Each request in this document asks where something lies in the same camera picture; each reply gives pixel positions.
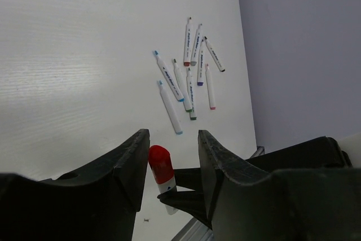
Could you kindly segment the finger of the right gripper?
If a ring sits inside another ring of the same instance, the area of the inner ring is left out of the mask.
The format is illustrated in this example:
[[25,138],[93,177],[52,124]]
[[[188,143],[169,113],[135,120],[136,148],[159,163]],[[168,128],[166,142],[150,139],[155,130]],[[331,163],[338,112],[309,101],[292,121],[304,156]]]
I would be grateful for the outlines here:
[[189,189],[189,191],[175,191],[171,189],[157,196],[160,202],[170,207],[184,211],[212,228],[212,222],[207,218],[204,192],[202,189],[201,169],[187,168],[175,169],[176,185]]

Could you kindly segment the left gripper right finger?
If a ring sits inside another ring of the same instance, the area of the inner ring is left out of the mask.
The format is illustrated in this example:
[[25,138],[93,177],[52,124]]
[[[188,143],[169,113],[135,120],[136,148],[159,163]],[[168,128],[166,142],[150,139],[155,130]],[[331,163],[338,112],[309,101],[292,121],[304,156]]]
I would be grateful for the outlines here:
[[359,240],[360,169],[266,172],[200,130],[206,216],[215,240]]

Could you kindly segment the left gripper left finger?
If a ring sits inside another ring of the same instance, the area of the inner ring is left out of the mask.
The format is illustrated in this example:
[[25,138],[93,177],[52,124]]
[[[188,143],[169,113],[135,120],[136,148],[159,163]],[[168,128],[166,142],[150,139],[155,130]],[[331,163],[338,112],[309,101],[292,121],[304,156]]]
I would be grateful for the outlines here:
[[149,131],[141,129],[58,179],[1,174],[1,239],[131,240],[148,150]]

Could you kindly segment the light blue capped pen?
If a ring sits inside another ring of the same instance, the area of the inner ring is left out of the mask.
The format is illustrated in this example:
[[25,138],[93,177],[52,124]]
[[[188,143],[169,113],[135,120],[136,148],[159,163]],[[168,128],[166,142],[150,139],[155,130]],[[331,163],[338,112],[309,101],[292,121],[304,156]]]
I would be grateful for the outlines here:
[[177,135],[183,134],[183,129],[182,129],[181,124],[180,124],[180,122],[178,120],[177,113],[176,113],[176,111],[174,109],[174,106],[173,106],[173,104],[171,102],[171,99],[169,97],[169,94],[168,94],[167,90],[165,89],[165,86],[164,86],[163,82],[161,80],[158,80],[157,85],[159,87],[159,91],[160,91],[162,101],[164,103],[164,106],[166,108],[166,111],[168,113],[170,122],[171,122],[171,124],[173,126],[173,129],[174,129],[175,133]]

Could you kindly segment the pink capped pen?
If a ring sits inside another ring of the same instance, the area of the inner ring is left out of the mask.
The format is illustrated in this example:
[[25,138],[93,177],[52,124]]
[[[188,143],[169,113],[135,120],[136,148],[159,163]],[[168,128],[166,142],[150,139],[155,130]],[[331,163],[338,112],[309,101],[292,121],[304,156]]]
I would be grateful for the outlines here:
[[206,64],[206,66],[205,66],[205,74],[206,74],[206,84],[207,84],[207,88],[208,88],[209,107],[211,110],[215,110],[216,103],[215,103],[215,95],[214,95],[214,89],[213,89],[213,78],[212,78],[212,73],[209,68],[209,64]]

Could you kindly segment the grey pen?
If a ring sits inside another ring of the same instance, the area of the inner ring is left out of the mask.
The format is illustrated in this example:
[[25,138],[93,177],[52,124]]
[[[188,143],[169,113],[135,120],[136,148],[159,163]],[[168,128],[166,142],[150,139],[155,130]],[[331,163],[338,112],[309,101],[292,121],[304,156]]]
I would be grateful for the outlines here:
[[199,53],[201,36],[202,36],[202,24],[199,24],[196,30],[195,40],[193,43],[193,49],[191,54],[191,66],[195,66],[197,64],[197,55]]

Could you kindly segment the purple capped pen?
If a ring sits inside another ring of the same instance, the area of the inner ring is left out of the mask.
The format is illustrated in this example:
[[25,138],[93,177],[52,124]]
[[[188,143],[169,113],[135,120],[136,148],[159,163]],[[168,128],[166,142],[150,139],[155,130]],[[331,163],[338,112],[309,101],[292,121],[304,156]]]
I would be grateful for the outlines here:
[[197,69],[197,86],[203,86],[204,84],[204,40],[201,40],[199,48],[199,59]]

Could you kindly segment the dark red capped pen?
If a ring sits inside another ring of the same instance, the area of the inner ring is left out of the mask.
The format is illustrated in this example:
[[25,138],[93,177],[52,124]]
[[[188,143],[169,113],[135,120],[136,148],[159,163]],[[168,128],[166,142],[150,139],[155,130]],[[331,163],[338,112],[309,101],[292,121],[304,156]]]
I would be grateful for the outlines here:
[[191,34],[192,34],[192,17],[188,17],[184,39],[183,65],[189,67],[191,62]]

